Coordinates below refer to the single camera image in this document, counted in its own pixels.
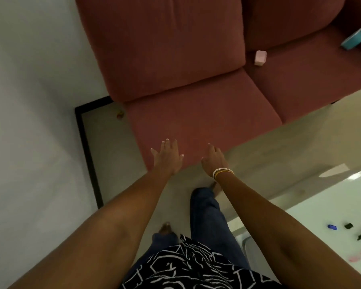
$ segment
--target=yellow bangle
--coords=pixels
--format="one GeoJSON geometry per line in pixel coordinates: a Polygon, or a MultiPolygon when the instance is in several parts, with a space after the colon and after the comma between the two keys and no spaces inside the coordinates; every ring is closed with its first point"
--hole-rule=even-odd
{"type": "Polygon", "coordinates": [[[218,170],[214,175],[214,180],[216,180],[217,175],[220,174],[221,172],[231,172],[232,174],[234,174],[234,172],[232,170],[226,170],[226,169],[218,170]]]}

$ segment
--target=jeans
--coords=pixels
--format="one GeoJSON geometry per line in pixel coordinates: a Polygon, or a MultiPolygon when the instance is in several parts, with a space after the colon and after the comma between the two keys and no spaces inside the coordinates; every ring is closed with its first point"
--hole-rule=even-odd
{"type": "MultiPolygon", "coordinates": [[[[230,232],[226,219],[219,209],[210,188],[198,188],[191,194],[190,200],[191,238],[217,253],[222,254],[234,265],[249,269],[249,264],[239,244],[230,232]]],[[[150,256],[179,243],[175,233],[162,235],[155,233],[152,244],[142,257],[131,267],[124,280],[135,272],[150,256]]]]}

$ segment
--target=back cushion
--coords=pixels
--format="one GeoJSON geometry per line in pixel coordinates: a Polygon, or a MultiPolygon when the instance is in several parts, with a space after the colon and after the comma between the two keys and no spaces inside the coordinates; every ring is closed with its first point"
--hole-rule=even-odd
{"type": "Polygon", "coordinates": [[[77,0],[114,100],[129,101],[245,64],[241,0],[77,0]]]}
{"type": "Polygon", "coordinates": [[[345,0],[242,0],[246,50],[267,50],[320,30],[345,0]]]}

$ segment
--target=hand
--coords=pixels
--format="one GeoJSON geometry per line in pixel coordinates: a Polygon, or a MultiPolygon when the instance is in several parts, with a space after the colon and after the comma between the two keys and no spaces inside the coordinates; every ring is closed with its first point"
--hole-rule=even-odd
{"type": "Polygon", "coordinates": [[[176,174],[182,167],[184,155],[179,156],[177,140],[171,144],[170,140],[166,139],[159,152],[151,148],[151,153],[154,155],[154,167],[163,168],[171,175],[176,174]]]}
{"type": "Polygon", "coordinates": [[[229,164],[227,163],[225,156],[223,156],[221,149],[209,144],[207,147],[207,154],[207,157],[202,157],[202,167],[208,176],[212,177],[212,173],[218,168],[229,168],[229,164]]]}

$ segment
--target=sofa armrest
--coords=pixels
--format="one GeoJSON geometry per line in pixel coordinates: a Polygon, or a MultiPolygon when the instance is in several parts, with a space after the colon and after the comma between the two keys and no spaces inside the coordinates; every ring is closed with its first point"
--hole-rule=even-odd
{"type": "Polygon", "coordinates": [[[361,0],[346,0],[334,24],[347,36],[361,28],[361,0]]]}

